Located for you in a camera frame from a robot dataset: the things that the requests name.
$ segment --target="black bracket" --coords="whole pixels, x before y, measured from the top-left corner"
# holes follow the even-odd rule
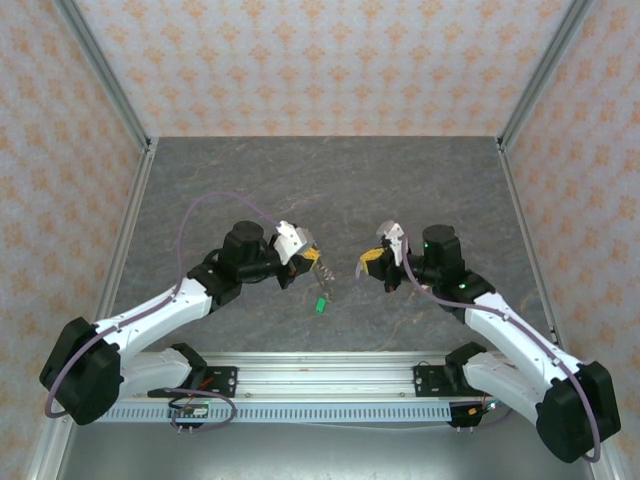
[[[444,365],[413,367],[413,386],[416,397],[478,397],[484,392],[471,387],[454,387],[445,374]]]
[[[189,388],[193,390],[202,390],[205,392],[214,392],[224,395],[227,398],[236,396],[236,387],[238,385],[238,367],[206,367],[204,370],[204,378],[201,385],[180,385],[180,388]],[[163,389],[151,390],[147,393],[150,398],[186,398],[188,395],[182,393],[167,392]]]
[[[471,357],[487,349],[469,342],[444,357],[444,365],[413,367],[413,385],[416,397],[477,397],[484,392],[471,388],[464,378],[462,367]]]

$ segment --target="metal floor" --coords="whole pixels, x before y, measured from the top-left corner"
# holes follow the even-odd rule
[[[59,480],[587,480],[586,462],[554,458],[533,426],[456,434],[336,425],[235,424],[177,435],[168,424],[76,428]]]

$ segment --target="patterned wallpaper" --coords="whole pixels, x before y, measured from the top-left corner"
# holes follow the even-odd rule
[[[640,8],[601,0],[509,152],[572,352],[612,373],[640,472]]]
[[[90,316],[139,153],[51,0],[0,2],[0,477],[22,479],[38,375]]]
[[[497,135],[570,0],[79,0],[152,136]]]

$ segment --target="enclosure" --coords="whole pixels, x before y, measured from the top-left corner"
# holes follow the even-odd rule
[[[6,0],[0,23],[6,478],[640,471],[637,2]],[[600,462],[565,464],[515,413],[472,435],[446,415],[238,418],[193,437],[168,422],[45,419],[38,375],[64,325],[170,288],[183,215],[212,191],[309,229],[335,277],[324,311],[313,274],[286,290],[267,279],[151,346],[238,366],[241,408],[328,408],[323,390],[341,412],[370,398],[414,408],[413,366],[470,341],[491,349],[411,285],[356,278],[393,219],[414,250],[424,228],[453,226],[468,268],[519,315],[600,361],[622,430]],[[240,220],[274,233],[211,199],[187,223],[185,264]]]

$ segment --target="black joint housing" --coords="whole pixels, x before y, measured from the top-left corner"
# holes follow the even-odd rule
[[[620,415],[611,375],[598,362],[580,366],[575,374],[593,410],[600,440],[620,431]],[[578,392],[567,378],[552,380],[542,403],[536,405],[536,430],[560,460],[572,463],[593,448],[593,435]]]
[[[78,317],[67,323],[40,373],[40,383],[51,390],[69,359],[97,335],[94,326]],[[91,423],[116,402],[120,394],[120,354],[117,345],[101,339],[71,367],[56,400],[78,425]]]
[[[482,345],[476,342],[469,342],[461,347],[456,348],[454,351],[444,357],[444,373],[454,391],[465,390],[468,391],[471,387],[464,376],[462,367],[469,361],[471,357],[476,356],[479,353],[485,353],[487,351]]]

